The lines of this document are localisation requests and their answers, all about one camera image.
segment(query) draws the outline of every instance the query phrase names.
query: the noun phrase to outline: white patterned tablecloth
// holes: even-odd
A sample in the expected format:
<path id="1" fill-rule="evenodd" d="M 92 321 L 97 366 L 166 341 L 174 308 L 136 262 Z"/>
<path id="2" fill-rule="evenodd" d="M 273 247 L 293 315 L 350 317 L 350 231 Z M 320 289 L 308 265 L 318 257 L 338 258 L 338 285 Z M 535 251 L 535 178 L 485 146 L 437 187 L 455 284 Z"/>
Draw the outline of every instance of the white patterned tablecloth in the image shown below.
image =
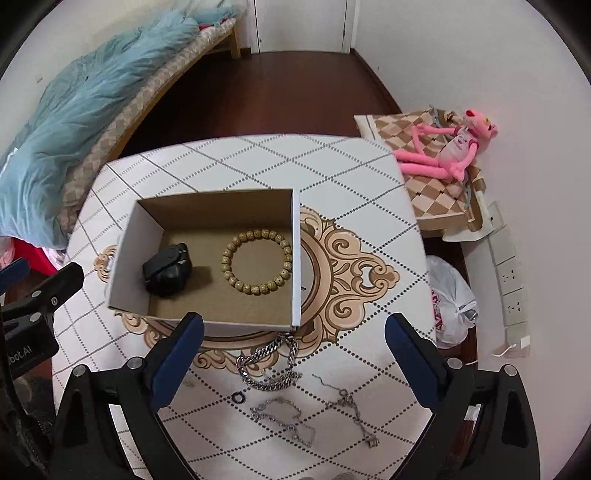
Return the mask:
<path id="1" fill-rule="evenodd" d="M 296 387 L 280 392 L 316 429 L 311 448 L 276 424 L 254 422 L 249 408 L 272 394 L 245 388 L 233 362 L 272 338 L 207 339 L 174 397 L 159 415 L 181 453 L 208 480 L 388 479 L 426 426 L 420 407 L 385 344 L 384 323 L 402 312 L 434 338 L 426 259 L 402 175 L 389 149 L 361 138 L 266 135 L 221 138 L 153 150 L 103 167 L 68 246 L 85 272 L 83 289 L 55 314 L 60 350 L 53 358 L 59 404 L 77 364 L 121 367 L 144 356 L 167 325 L 105 307 L 106 256 L 116 248 L 135 199 L 196 190 L 293 187 L 301 191 L 302 328 Z M 274 355 L 253 370 L 276 375 Z M 354 392 L 364 425 L 379 446 L 369 449 L 351 411 L 326 407 L 338 392 Z M 246 403 L 230 395 L 241 390 Z M 116 428 L 137 475 L 149 478 L 120 407 Z"/>

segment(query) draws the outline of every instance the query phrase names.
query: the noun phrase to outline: black ring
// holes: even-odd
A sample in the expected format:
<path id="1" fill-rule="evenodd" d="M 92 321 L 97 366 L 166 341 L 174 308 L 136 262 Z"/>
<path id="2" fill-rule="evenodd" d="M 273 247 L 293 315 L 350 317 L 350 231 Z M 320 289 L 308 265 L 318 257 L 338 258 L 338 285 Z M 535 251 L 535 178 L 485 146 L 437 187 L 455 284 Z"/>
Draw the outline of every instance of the black ring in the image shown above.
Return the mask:
<path id="1" fill-rule="evenodd" d="M 246 401 L 246 396 L 242 392 L 234 392 L 231 398 L 234 403 L 244 403 Z"/>

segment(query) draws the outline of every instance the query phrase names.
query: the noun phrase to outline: blue gripper pad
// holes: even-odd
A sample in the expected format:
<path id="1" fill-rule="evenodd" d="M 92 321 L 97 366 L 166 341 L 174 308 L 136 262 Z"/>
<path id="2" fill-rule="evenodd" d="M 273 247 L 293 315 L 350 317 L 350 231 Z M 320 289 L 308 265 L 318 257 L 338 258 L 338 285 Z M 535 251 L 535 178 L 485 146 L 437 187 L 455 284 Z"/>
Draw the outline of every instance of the blue gripper pad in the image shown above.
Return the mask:
<path id="1" fill-rule="evenodd" d="M 9 266 L 0 270 L 0 295 L 5 293 L 12 285 L 24 280 L 31 268 L 26 258 L 19 258 Z"/>
<path id="2" fill-rule="evenodd" d="M 390 315 L 385 326 L 386 344 L 398 362 L 417 401 L 425 408 L 440 404 L 437 375 L 433 372 L 414 341 L 400 325 L 397 315 Z"/>
<path id="3" fill-rule="evenodd" d="M 205 333 L 203 319 L 197 313 L 190 315 L 193 317 L 189 325 L 185 328 L 182 335 L 177 338 L 170 353 L 162 361 L 152 379 L 150 407 L 154 412 L 170 405 L 178 390 L 178 386 L 183 381 L 191 362 L 201 347 Z"/>

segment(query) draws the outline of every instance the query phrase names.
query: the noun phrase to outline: plush toy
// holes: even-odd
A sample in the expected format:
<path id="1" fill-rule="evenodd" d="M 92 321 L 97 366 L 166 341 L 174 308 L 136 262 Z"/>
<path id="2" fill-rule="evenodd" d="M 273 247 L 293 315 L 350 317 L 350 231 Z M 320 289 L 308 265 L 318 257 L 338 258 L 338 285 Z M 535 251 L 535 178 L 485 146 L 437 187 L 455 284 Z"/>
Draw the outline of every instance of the plush toy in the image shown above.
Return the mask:
<path id="1" fill-rule="evenodd" d="M 436 128 L 426 124 L 411 127 L 414 148 L 417 153 L 396 150 L 394 155 L 402 173 L 424 175 L 434 179 L 458 179 L 464 181 L 466 168 L 472 163 L 478 150 L 478 139 L 490 139 L 498 129 L 484 114 L 476 110 L 466 110 L 465 126 L 456 128 Z M 436 158 L 425 155 L 419 134 L 453 135 L 454 138 L 439 152 Z"/>

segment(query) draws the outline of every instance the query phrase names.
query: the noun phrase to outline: white box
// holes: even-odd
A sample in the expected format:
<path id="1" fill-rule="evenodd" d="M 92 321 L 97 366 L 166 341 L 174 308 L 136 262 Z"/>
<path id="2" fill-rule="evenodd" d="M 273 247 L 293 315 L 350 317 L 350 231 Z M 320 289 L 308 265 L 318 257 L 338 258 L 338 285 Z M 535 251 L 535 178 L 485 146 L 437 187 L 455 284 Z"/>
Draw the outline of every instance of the white box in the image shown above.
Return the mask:
<path id="1" fill-rule="evenodd" d="M 246 295 L 223 276 L 223 251 L 234 236 L 254 228 L 283 234 L 293 250 L 291 278 L 267 295 Z M 193 271 L 186 288 L 170 299 L 144 288 L 142 264 L 167 245 L 184 242 Z M 283 251 L 272 240 L 247 242 L 232 258 L 245 283 L 260 284 L 282 270 Z M 291 189 L 232 190 L 138 200 L 129 214 L 111 268 L 107 306 L 168 322 L 199 313 L 206 336 L 289 331 L 300 325 L 300 196 Z"/>

